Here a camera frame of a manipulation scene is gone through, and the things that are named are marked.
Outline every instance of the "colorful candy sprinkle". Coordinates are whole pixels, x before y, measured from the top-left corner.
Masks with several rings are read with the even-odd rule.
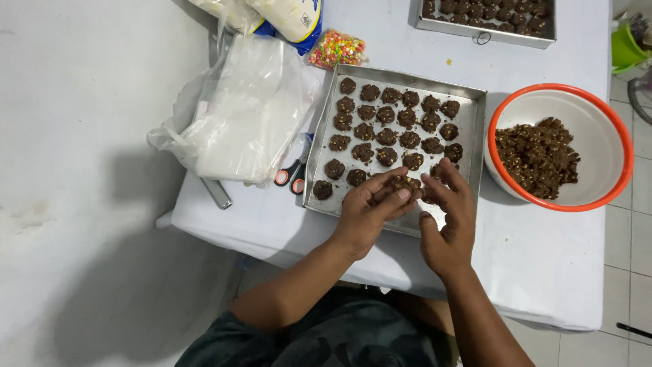
[[[329,28],[312,49],[308,61],[322,69],[332,70],[337,64],[362,65],[364,41]]]

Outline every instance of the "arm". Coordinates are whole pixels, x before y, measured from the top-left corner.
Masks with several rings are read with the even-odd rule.
[[[416,200],[408,202],[408,190],[392,193],[393,189],[385,187],[393,176],[407,173],[407,167],[396,168],[352,189],[342,201],[342,214],[333,235],[276,279],[247,291],[230,311],[264,332],[299,321],[355,261],[369,253],[386,220],[416,207]]]
[[[455,336],[465,366],[534,367],[498,315],[471,267],[475,240],[473,195],[452,163],[441,160],[442,181],[422,175],[424,195],[446,213],[439,231],[428,213],[419,216],[421,251],[426,264],[441,278],[448,293]]]

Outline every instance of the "white tablecloth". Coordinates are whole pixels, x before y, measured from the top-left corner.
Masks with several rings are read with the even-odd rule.
[[[557,39],[547,50],[415,29],[405,0],[328,0],[324,24],[367,42],[369,66],[481,88],[487,120],[505,97],[546,82],[570,84],[607,100],[610,2],[557,1]],[[288,161],[301,149],[295,148]],[[224,182],[233,206],[219,210],[202,182],[186,175],[171,222],[218,246],[287,268],[322,243],[337,219],[301,208],[287,187]],[[541,327],[598,330],[602,322],[604,208],[553,212],[515,199],[485,174],[477,210],[473,267],[503,315]],[[442,297],[419,241],[383,231],[344,280]]]

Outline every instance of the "orange-rimmed bowl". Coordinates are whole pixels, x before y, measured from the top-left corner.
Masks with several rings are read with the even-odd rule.
[[[498,157],[496,129],[535,125],[555,117],[574,136],[569,144],[580,154],[578,183],[559,188],[556,200],[528,193],[509,175]],[[505,191],[533,204],[560,212],[583,212],[614,200],[627,186],[634,170],[634,149],[629,131],[604,101],[565,84],[535,84],[510,95],[489,123],[484,161],[489,173]]]

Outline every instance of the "metal baking tray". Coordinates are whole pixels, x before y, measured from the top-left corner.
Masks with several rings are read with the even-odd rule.
[[[480,190],[480,177],[482,175],[482,149],[484,148],[484,110],[486,107],[487,92],[481,89],[440,82],[438,80],[427,79],[421,76],[405,74],[402,72],[339,64],[335,67],[333,72],[333,81],[331,82],[328,98],[326,100],[323,112],[321,113],[321,118],[315,132],[314,143],[310,149],[310,154],[308,156],[306,167],[306,189],[303,195],[304,207],[339,217],[342,210],[342,199],[344,198],[344,195],[346,195],[346,193],[352,189],[352,186],[346,182],[346,176],[351,169],[359,168],[371,174],[377,172],[387,172],[393,168],[400,167],[402,155],[406,151],[406,149],[402,148],[397,141],[396,144],[392,146],[392,148],[396,150],[399,156],[399,161],[389,168],[380,165],[375,155],[368,166],[365,166],[364,163],[360,161],[356,161],[351,156],[352,147],[354,147],[356,144],[363,143],[363,141],[353,136],[353,129],[350,131],[341,132],[335,129],[333,124],[333,117],[337,113],[335,102],[345,96],[344,94],[340,93],[340,82],[345,77],[353,79],[353,81],[355,81],[357,84],[355,91],[348,95],[349,98],[354,100],[356,106],[356,109],[351,113],[353,116],[353,123],[351,124],[351,127],[356,127],[358,124],[363,122],[356,113],[357,107],[361,106],[362,104],[373,105],[376,107],[376,110],[378,110],[378,108],[381,106],[392,106],[392,109],[394,109],[396,114],[400,110],[405,109],[400,101],[398,102],[398,106],[394,106],[392,104],[383,104],[380,97],[378,97],[378,99],[376,99],[374,102],[362,102],[360,100],[360,91],[362,90],[362,86],[365,84],[373,84],[377,86],[380,89],[381,93],[385,87],[392,87],[398,89],[401,92],[407,89],[416,91],[419,94],[420,102],[419,105],[414,108],[414,111],[416,112],[417,118],[419,118],[419,120],[421,120],[424,115],[423,109],[421,108],[421,102],[423,102],[423,98],[429,94],[432,94],[435,98],[441,99],[442,103],[448,100],[458,101],[460,103],[460,111],[452,121],[448,117],[441,114],[441,112],[437,111],[441,117],[441,123],[437,128],[441,127],[441,125],[445,123],[445,120],[448,120],[449,122],[457,125],[460,129],[460,136],[455,138],[452,142],[446,142],[441,139],[441,135],[438,129],[437,132],[429,134],[424,131],[421,126],[415,125],[412,128],[412,131],[419,134],[422,139],[436,136],[441,139],[441,142],[444,145],[452,143],[460,143],[462,145],[464,148],[464,155],[458,162],[460,165],[460,173],[469,182],[475,196],[475,202],[477,204],[477,195]],[[380,125],[381,124],[378,122],[374,124],[374,132],[376,134],[382,130]],[[398,136],[407,131],[406,128],[400,126],[396,120],[394,120],[392,123],[388,123],[385,127],[388,127],[393,131],[397,131]],[[328,144],[331,136],[334,134],[347,135],[351,137],[351,143],[349,144],[349,148],[347,150],[342,152],[333,152],[329,149]],[[382,146],[378,144],[376,140],[371,141],[371,145],[374,153],[376,152],[376,148],[382,148]],[[415,149],[409,150],[408,152],[418,152],[424,156],[424,163],[421,165],[420,169],[418,171],[410,171],[408,173],[408,176],[412,178],[420,178],[422,173],[429,173],[430,168],[434,166],[435,163],[438,163],[439,160],[443,157],[443,154],[435,154],[432,155],[432,158],[430,158],[431,155],[426,154],[421,149],[420,144]],[[326,177],[326,173],[324,171],[325,164],[333,158],[336,158],[342,162],[346,168],[342,177],[340,177],[340,179],[337,181]],[[315,196],[312,194],[313,184],[317,180],[324,180],[332,183],[333,195],[329,199],[317,200],[317,198],[315,198]],[[429,211],[435,217],[437,223],[439,223],[439,226],[443,226],[443,218],[445,214],[441,211],[439,206],[426,204],[421,200],[419,200],[418,203],[419,207],[415,208],[414,211],[404,215],[403,217],[386,222],[385,228],[389,229],[390,231],[400,232],[414,237],[421,237],[421,232],[419,231],[419,213],[423,210]]]
[[[523,36],[517,35],[516,33],[494,31],[491,29],[471,27],[470,25],[455,24],[449,22],[441,22],[439,20],[424,18],[422,15],[423,12],[423,3],[425,0],[419,0],[418,15],[417,15],[417,28],[426,29],[429,31],[437,31],[449,33],[452,35],[471,37],[476,42],[483,44],[490,40],[496,42],[504,42],[517,44],[519,46],[534,47],[540,49],[546,49],[548,46],[553,44],[557,40],[557,25],[556,25],[556,6],[554,0],[544,0],[543,2],[547,5],[548,10],[550,11],[548,17],[546,18],[547,24],[543,29],[543,37],[532,37],[532,36]],[[436,10],[433,13],[434,16],[445,16],[439,12],[439,5],[441,0],[436,1]],[[526,14],[527,20],[529,21],[532,15]],[[501,22],[496,19],[491,20],[492,23],[499,25]]]

